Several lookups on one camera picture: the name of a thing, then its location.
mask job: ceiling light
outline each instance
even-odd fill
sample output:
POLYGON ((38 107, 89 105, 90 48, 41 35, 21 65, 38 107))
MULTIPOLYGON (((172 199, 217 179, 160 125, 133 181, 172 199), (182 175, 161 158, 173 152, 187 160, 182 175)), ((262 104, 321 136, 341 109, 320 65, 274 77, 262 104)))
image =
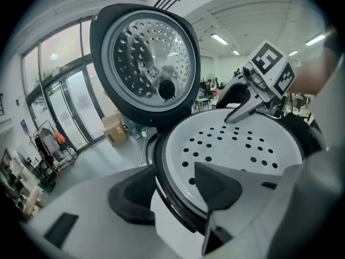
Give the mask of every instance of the ceiling light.
POLYGON ((56 60, 58 57, 59 57, 59 55, 58 55, 58 54, 55 54, 55 53, 53 53, 53 54, 51 54, 51 55, 49 56, 49 58, 50 58, 51 60, 56 60))
POLYGON ((228 42, 226 42, 224 39, 222 39, 219 35, 217 35, 216 33, 211 34, 211 37, 213 37, 214 39, 218 40, 220 43, 224 44, 224 45, 228 45, 228 42))
POLYGON ((289 54, 289 56, 293 56, 294 54, 297 54, 298 52, 297 51, 293 51, 289 54))
POLYGON ((322 39, 324 39, 324 38, 325 38, 325 35, 319 35, 319 36, 313 38, 312 40, 308 41, 308 42, 306 43, 306 45, 311 46, 311 45, 313 45, 314 43, 319 42, 320 40, 322 40, 322 39))

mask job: window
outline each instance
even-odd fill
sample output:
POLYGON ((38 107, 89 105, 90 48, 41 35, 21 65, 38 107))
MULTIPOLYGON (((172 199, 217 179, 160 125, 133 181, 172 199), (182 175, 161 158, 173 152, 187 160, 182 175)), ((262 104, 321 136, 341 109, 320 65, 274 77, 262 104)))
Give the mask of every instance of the window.
POLYGON ((50 37, 41 45, 42 80, 81 57, 79 24, 50 37))
POLYGON ((81 24, 81 38, 84 54, 90 54, 90 24, 91 20, 81 24))
POLYGON ((104 89, 101 85, 101 82, 99 81, 99 78, 96 74, 95 67, 93 64, 88 64, 87 66, 87 72, 90 77, 90 82, 92 85, 93 92, 95 93, 96 99, 99 103, 99 106, 101 107, 103 114, 105 116, 110 116, 114 113, 117 113, 117 108, 113 104, 113 102, 110 100, 110 98, 105 94, 104 89))
POLYGON ((34 120, 37 126, 42 125, 45 121, 49 121, 50 124, 55 128, 55 124, 53 122, 52 117, 49 114, 49 110, 47 104, 44 100, 43 95, 38 96, 31 104, 31 108, 34 113, 34 120))
POLYGON ((34 48, 24 57, 24 74, 26 81, 26 90, 30 93, 39 85, 38 73, 38 48, 34 48))

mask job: ceiling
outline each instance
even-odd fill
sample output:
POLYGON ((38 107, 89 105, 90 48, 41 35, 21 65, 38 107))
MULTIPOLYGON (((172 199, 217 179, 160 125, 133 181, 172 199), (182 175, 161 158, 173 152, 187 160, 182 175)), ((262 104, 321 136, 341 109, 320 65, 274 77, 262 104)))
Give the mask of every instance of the ceiling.
POLYGON ((325 31, 320 10, 309 0, 214 0, 185 17, 194 27, 201 49, 221 57, 250 54, 268 40, 293 59, 308 61, 322 51, 322 43, 305 43, 325 31), (229 45, 211 38, 223 37, 229 45))

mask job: inner lid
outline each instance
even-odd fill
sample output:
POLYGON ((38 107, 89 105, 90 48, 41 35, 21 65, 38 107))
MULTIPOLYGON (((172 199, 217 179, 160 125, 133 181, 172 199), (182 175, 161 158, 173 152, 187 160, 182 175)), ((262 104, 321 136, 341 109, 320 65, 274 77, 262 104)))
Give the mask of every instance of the inner lid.
POLYGON ((114 91, 144 111, 177 107, 195 81, 195 52, 188 35, 160 12, 135 11, 118 19, 106 33, 101 52, 114 91))
POLYGON ((247 172, 282 175, 302 163, 299 145, 274 119, 253 114, 224 122, 230 108, 209 110, 180 122, 165 140, 163 168, 179 199, 194 213, 208 212, 195 185, 194 163, 212 163, 247 172))

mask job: white perforated plate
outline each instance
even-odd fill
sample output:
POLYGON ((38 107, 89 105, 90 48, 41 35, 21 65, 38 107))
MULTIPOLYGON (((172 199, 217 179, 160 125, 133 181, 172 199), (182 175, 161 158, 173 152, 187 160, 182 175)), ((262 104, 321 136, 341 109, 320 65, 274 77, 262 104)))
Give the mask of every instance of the white perforated plate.
POLYGON ((179 123, 165 140, 163 164, 172 188, 181 200, 187 199, 187 204, 205 213, 206 203, 195 186, 194 162, 272 175, 302 163, 298 144, 279 123, 253 114, 226 124, 224 119, 231 111, 195 114, 179 123))

